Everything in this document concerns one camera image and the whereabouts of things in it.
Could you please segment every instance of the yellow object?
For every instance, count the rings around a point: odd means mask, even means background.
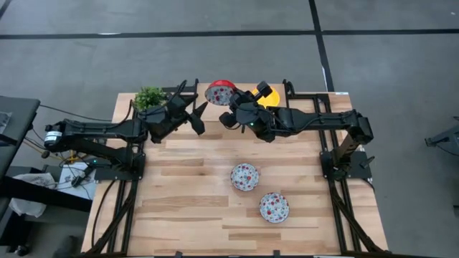
[[[279,92],[277,90],[275,90],[275,88],[271,87],[271,90],[273,90],[273,92],[271,94],[269,94],[269,96],[267,97],[261,97],[257,102],[258,104],[260,105],[263,105],[265,108],[266,107],[277,107],[279,105],[279,102],[280,102],[280,95],[279,95]],[[252,94],[257,94],[258,93],[258,90],[257,89],[253,89],[252,90]]]

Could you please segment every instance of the wooden tabletop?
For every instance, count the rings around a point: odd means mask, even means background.
[[[208,85],[198,85],[197,105],[205,101]],[[236,86],[252,90],[256,84]],[[280,94],[279,106],[285,106],[283,86],[270,86]],[[329,96],[333,112],[351,109],[347,94],[331,92]],[[123,119],[133,98],[133,93],[118,95],[114,122]],[[314,112],[310,100],[290,100],[290,107]],[[241,134],[240,130],[225,129],[218,122],[225,111],[227,107],[207,106],[202,116],[206,132],[201,136],[188,123],[162,144],[146,143],[147,164],[138,187],[128,255],[174,255],[176,251],[185,255],[269,255],[274,249],[292,255],[339,254],[328,184],[318,157],[318,132],[265,143],[250,130]],[[345,135],[339,132],[339,140]],[[113,147],[124,144],[109,141]],[[260,172],[260,182],[253,191],[242,192],[232,186],[230,173],[239,163],[251,163]],[[108,184],[97,186],[83,252],[90,248],[95,212]],[[386,249],[374,192],[359,179],[348,180],[348,184],[357,221],[377,245]],[[117,190],[118,182],[103,203],[96,238],[113,218]],[[265,221],[259,212],[260,199],[270,192],[280,192],[290,204],[290,215],[280,224]],[[343,222],[348,249],[352,249],[344,217]],[[115,250],[120,249],[123,224]]]

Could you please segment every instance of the potted plant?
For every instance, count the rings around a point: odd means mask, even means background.
[[[137,110],[144,111],[155,105],[163,105],[166,100],[167,96],[162,88],[142,87],[141,91],[136,94],[134,106]]]

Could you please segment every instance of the wood plank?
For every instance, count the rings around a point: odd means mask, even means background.
[[[199,85],[199,102],[205,101],[207,85]],[[256,84],[238,86],[251,90]],[[284,92],[279,93],[285,100]],[[124,118],[133,96],[119,94],[113,121]],[[348,95],[330,93],[329,97],[333,112],[352,109]],[[313,111],[307,100],[292,101],[290,106]],[[250,131],[224,129],[218,116],[225,111],[227,107],[208,106],[206,132],[201,136],[186,124],[162,144],[146,142],[147,164],[138,187],[128,255],[174,255],[177,250],[185,255],[271,255],[274,249],[291,255],[339,254],[317,132],[264,143]],[[331,146],[330,134],[326,135]],[[338,132],[340,141],[345,136],[345,131]],[[114,147],[123,144],[108,141]],[[232,186],[230,173],[238,163],[251,163],[259,171],[260,182],[253,191]],[[381,248],[387,248],[374,192],[361,180],[351,179],[348,184],[356,219]],[[95,212],[107,185],[102,182],[96,188],[82,251],[90,248]],[[117,189],[115,183],[102,205],[96,237],[112,219]],[[290,204],[290,216],[280,224],[266,222],[259,212],[260,199],[274,191]],[[351,249],[349,229],[345,232]],[[115,250],[120,249],[121,239],[118,234]]]

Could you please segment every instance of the white bowl with red pattern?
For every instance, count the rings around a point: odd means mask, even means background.
[[[260,213],[266,221],[280,223],[285,221],[290,212],[287,199],[280,193],[268,193],[261,198]]]
[[[258,185],[260,175],[249,163],[235,166],[231,171],[231,183],[241,191],[251,191]]]
[[[204,95],[214,105],[230,105],[230,98],[235,90],[236,85],[229,80],[216,80],[209,85]]]

